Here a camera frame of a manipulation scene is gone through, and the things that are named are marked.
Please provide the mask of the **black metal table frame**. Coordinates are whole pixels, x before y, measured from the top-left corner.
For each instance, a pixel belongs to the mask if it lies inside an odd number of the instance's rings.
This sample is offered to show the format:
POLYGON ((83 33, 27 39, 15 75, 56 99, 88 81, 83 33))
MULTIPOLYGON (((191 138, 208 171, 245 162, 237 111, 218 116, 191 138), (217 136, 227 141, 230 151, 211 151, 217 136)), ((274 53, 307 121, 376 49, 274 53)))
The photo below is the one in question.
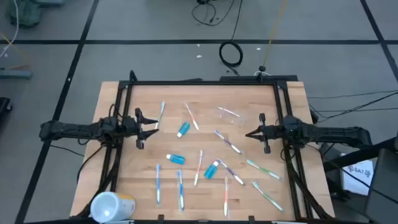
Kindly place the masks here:
POLYGON ((266 123, 272 125, 279 111, 285 111, 283 98, 274 96, 272 77, 259 83, 255 77, 229 77, 220 82, 172 82, 136 85, 132 89, 131 108, 140 108, 144 116, 155 118, 159 105, 166 103, 160 129, 144 144, 136 147, 135 138, 124 140, 116 191, 134 197, 137 207, 132 217, 136 220, 155 220, 164 215, 165 220, 222 220, 224 202, 224 177, 228 177, 228 202, 230 220, 247 220, 252 215, 256 220, 293 220, 298 210, 305 215, 301 193, 293 202, 290 180, 283 155, 281 140, 270 141, 271 153, 265 154, 261 142, 247 138, 246 133, 256 129, 259 115, 264 113, 266 123), (187 103, 198 123, 197 131, 184 106, 187 103), (217 117, 216 107, 225 106, 243 112, 244 126, 228 124, 217 117), (181 138, 177 133, 184 122, 190 129, 181 138), (235 152, 221 140, 218 130, 233 143, 242 154, 235 152), (194 186, 200 150, 203 160, 198 184, 194 186), (185 158, 184 165, 166 158, 167 154, 178 154, 185 158), (212 179, 206 179, 205 171, 215 160, 221 159, 235 171, 245 185, 219 164, 212 179), (249 165, 251 160, 268 169, 282 180, 276 180, 249 165), (156 165, 160 164, 160 205, 156 203, 156 165), (177 171, 182 170, 185 210, 179 205, 177 171), (252 185, 256 181, 260 188, 274 199, 284 211, 279 211, 252 185))

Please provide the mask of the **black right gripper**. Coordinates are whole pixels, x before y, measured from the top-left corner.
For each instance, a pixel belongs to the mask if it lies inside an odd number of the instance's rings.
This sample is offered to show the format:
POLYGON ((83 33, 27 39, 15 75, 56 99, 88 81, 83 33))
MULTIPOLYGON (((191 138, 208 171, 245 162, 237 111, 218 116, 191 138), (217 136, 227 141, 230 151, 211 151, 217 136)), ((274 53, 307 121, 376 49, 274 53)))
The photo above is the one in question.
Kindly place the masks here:
POLYGON ((264 113, 259 115, 260 126, 255 130, 247 133, 245 136, 247 138, 257 139, 264 143, 264 152, 266 154, 271 153, 271 147, 269 145, 269 139, 279 139, 283 136, 284 132, 282 126, 266 125, 266 117, 264 113))

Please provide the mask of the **green white wrapped toothbrush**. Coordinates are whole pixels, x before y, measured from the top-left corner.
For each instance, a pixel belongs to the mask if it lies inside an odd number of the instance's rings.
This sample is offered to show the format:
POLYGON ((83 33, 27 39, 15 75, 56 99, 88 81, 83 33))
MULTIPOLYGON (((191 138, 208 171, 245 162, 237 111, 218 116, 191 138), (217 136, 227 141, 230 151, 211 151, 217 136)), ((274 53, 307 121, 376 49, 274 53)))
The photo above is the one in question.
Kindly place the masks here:
POLYGON ((281 178, 279 175, 277 175, 276 173, 274 173, 274 172, 272 172, 272 171, 270 171, 270 170, 268 170, 268 169, 265 169, 265 168, 263 168, 263 167, 257 165, 257 164, 254 163, 253 161, 247 160, 246 162, 247 162, 249 165, 251 165, 251 166, 255 167, 256 169, 258 169, 259 171, 261 171, 261 172, 263 172, 263 173, 266 173, 266 174, 268 174, 269 176, 273 177, 274 179, 276 179, 276 180, 282 180, 282 178, 281 178))
POLYGON ((259 191, 259 193, 266 198, 268 201, 270 201, 271 204, 273 204, 273 206, 275 206, 279 211, 283 212, 284 209, 274 200, 272 199, 268 194, 265 193, 265 191, 263 191, 259 184, 256 181, 252 181, 252 185, 254 186, 255 189, 257 189, 259 191))

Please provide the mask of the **white box with print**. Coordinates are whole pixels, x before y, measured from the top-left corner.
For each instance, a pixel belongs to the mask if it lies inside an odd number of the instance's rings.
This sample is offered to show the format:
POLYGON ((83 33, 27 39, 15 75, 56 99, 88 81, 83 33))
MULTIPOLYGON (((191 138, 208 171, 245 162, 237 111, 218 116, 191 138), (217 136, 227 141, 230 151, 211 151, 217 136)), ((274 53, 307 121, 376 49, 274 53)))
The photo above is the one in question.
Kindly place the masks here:
POLYGON ((345 166, 343 171, 341 171, 342 189, 354 194, 367 196, 373 173, 373 162, 369 160, 345 166))

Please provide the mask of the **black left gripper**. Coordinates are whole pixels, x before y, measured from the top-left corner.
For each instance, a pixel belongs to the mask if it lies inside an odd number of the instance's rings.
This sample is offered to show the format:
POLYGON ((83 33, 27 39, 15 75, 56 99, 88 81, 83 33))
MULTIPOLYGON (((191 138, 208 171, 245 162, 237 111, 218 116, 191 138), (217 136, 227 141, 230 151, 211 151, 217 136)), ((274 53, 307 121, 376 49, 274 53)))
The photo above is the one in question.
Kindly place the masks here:
POLYGON ((144 148, 144 141, 149 138, 151 135, 158 132, 158 129, 152 129, 148 131, 143 131, 142 125, 143 124, 156 124, 158 123, 157 120, 145 118, 142 114, 140 108, 135 109, 135 118, 128 116, 123 121, 123 127, 125 129, 126 136, 137 136, 136 140, 136 147, 138 149, 144 148))

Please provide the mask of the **grey metal desk foot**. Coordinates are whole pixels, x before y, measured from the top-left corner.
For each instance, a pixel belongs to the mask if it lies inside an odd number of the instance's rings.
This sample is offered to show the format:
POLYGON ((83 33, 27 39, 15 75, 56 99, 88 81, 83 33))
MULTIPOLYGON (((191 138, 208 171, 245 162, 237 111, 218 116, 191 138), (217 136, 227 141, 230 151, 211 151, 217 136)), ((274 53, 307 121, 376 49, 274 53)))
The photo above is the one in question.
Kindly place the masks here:
POLYGON ((30 70, 0 69, 0 79, 26 79, 32 78, 30 70))

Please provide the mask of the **purple white toothbrush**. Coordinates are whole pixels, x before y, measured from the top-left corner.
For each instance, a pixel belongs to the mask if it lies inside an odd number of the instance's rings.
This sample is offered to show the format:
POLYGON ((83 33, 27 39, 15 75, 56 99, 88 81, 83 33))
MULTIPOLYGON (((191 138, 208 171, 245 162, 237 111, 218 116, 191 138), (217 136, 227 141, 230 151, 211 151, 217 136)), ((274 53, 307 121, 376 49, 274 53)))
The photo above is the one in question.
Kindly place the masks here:
POLYGON ((229 140, 227 140, 218 130, 214 130, 214 133, 221 139, 223 140, 227 145, 229 145, 235 152, 238 154, 242 154, 242 151, 238 149, 233 143, 231 143, 229 140))
POLYGON ((235 173, 235 171, 233 171, 232 169, 229 168, 229 166, 227 166, 227 164, 225 164, 221 159, 217 159, 217 161, 224 166, 224 168, 233 176, 233 178, 239 182, 241 185, 245 185, 245 183, 243 182, 243 180, 237 175, 237 173, 235 173))

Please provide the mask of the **clear plastic cup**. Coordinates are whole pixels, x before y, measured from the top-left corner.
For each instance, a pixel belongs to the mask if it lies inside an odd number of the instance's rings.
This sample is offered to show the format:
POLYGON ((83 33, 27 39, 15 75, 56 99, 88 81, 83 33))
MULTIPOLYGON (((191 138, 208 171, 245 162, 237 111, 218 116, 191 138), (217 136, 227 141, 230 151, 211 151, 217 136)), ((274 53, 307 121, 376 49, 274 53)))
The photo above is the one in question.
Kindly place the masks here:
POLYGON ((230 108, 227 108, 225 106, 217 106, 216 107, 216 112, 217 112, 217 117, 219 117, 221 120, 227 122, 228 124, 233 124, 233 125, 237 125, 237 126, 244 126, 245 122, 246 122, 246 117, 245 114, 243 112, 240 112, 238 110, 232 110, 230 108), (241 118, 237 118, 234 117, 230 114, 224 113, 221 110, 219 110, 217 107, 222 107, 222 108, 226 108, 230 111, 233 111, 237 114, 239 114, 241 116, 241 118))

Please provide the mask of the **black slanted beam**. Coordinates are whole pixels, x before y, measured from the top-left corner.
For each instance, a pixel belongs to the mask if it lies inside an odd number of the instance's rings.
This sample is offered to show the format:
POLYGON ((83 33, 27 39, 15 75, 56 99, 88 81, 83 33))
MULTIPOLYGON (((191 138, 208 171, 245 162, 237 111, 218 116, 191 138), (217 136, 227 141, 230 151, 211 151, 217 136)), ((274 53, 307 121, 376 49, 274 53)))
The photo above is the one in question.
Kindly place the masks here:
POLYGON ((351 152, 341 157, 331 159, 323 163, 324 171, 330 172, 338 168, 350 166, 358 162, 376 158, 382 149, 387 149, 392 152, 398 151, 398 136, 390 138, 376 145, 371 146, 369 149, 360 149, 351 152))

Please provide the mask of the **black object on floor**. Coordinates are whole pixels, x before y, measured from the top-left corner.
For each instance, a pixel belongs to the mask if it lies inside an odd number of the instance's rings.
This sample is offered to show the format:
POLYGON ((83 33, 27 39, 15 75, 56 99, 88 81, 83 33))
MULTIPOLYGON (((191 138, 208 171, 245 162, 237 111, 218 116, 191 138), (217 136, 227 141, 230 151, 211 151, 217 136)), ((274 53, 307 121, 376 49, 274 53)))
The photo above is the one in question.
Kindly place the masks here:
POLYGON ((9 98, 0 97, 0 126, 12 110, 13 106, 11 100, 9 98))

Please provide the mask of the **blue white toothbrush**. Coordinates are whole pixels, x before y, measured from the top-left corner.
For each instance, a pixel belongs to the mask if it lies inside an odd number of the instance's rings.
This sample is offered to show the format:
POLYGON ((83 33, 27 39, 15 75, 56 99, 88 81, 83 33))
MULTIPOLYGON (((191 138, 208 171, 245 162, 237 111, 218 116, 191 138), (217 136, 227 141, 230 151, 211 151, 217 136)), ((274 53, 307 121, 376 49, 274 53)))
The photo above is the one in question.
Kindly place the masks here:
POLYGON ((165 108, 165 102, 163 101, 163 102, 161 102, 160 114, 159 114, 159 116, 158 116, 158 118, 157 118, 158 122, 155 124, 155 129, 158 129, 158 126, 159 126, 159 123, 160 123, 162 114, 163 114, 163 112, 164 112, 164 108, 165 108))
POLYGON ((179 205, 181 211, 185 210, 184 204, 184 196, 183 196, 183 180, 182 180, 182 170, 179 169, 177 171, 177 179, 178 179, 178 191, 179 191, 179 205))
POLYGON ((156 174, 155 174, 155 179, 156 179, 156 203, 157 205, 160 205, 160 170, 161 166, 160 164, 156 165, 156 174))

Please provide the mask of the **green fabric bag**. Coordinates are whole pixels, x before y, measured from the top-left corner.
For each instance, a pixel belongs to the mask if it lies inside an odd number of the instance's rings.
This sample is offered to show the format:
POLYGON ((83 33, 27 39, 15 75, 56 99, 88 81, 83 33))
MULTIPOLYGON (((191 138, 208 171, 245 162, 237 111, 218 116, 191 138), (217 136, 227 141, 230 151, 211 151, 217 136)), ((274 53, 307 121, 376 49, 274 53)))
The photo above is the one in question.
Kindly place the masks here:
POLYGON ((19 27, 35 27, 40 23, 42 9, 34 0, 6 0, 5 17, 19 27))

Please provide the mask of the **black chair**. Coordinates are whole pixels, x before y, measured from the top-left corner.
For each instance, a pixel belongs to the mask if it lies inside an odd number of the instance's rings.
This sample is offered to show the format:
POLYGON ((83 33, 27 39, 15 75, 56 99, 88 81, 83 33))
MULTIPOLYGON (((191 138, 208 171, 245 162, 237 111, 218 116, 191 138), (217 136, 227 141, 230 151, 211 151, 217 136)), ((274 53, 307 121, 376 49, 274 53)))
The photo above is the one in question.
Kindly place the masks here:
POLYGON ((365 214, 379 224, 398 224, 398 154, 380 150, 365 214))

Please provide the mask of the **white canister with yellow label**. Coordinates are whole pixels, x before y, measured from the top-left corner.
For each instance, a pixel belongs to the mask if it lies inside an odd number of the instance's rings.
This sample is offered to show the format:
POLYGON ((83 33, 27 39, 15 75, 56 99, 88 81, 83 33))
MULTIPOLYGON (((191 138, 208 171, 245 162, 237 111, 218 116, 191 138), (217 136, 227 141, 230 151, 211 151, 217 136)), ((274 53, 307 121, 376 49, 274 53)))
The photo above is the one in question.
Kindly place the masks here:
POLYGON ((129 219, 135 208, 131 195, 102 192, 91 202, 90 215, 98 223, 116 222, 129 219))

